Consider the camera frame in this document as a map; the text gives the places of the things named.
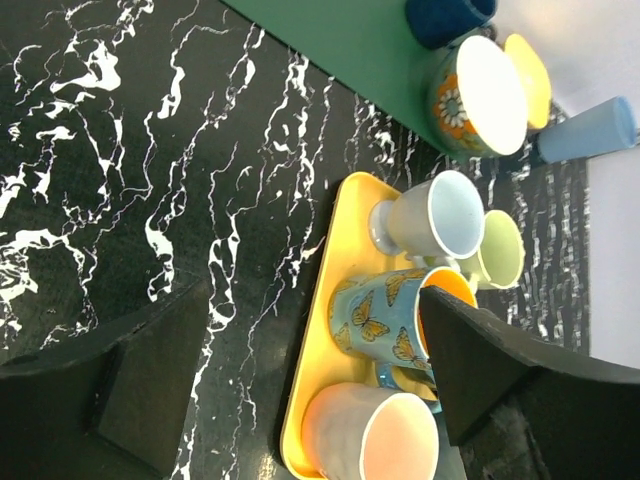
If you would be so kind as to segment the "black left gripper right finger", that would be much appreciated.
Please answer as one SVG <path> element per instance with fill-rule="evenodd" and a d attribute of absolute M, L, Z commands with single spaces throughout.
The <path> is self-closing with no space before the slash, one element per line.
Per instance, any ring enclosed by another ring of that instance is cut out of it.
<path fill-rule="evenodd" d="M 639 372 L 570 351 L 439 287 L 419 311 L 469 479 L 636 479 Z"/>

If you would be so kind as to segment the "light grey-blue mug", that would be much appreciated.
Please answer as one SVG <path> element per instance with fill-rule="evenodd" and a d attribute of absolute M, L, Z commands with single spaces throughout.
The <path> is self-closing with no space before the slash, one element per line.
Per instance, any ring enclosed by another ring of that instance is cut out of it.
<path fill-rule="evenodd" d="M 463 260 L 479 249 L 485 212 L 474 183 L 446 170 L 395 200 L 378 202 L 369 214 L 369 235 L 387 255 Z"/>

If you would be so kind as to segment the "pink mug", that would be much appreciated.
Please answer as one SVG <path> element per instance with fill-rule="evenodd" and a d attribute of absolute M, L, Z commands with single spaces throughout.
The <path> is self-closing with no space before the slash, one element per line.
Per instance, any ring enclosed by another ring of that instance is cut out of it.
<path fill-rule="evenodd" d="M 310 402 L 303 451 L 326 479 L 432 479 L 439 434 L 412 393 L 357 383 L 323 389 Z"/>

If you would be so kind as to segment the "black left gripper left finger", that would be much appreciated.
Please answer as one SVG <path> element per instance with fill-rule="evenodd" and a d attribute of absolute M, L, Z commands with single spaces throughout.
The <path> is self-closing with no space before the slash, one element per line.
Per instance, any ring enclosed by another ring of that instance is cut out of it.
<path fill-rule="evenodd" d="M 1 366 L 4 479 L 166 479 L 208 324 L 198 277 Z"/>

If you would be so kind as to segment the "blue butterfly mug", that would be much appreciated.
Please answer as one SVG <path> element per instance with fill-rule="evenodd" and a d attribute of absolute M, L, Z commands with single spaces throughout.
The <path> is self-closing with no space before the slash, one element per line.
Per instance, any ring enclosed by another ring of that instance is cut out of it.
<path fill-rule="evenodd" d="M 376 362 L 383 385 L 395 388 L 393 367 L 421 372 L 420 381 L 436 389 L 419 313 L 423 289 L 436 286 L 476 308 L 467 279 L 450 267 L 412 268 L 342 280 L 332 293 L 328 318 L 332 338 L 347 354 Z"/>

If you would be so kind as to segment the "pale green mug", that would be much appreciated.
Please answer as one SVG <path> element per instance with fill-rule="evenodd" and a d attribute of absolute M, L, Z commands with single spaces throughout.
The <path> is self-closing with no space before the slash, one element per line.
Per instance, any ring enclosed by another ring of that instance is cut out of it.
<path fill-rule="evenodd" d="M 515 287 L 524 260 L 524 242 L 517 223 L 505 211 L 490 210 L 484 217 L 484 237 L 478 251 L 458 264 L 472 290 L 477 292 Z"/>

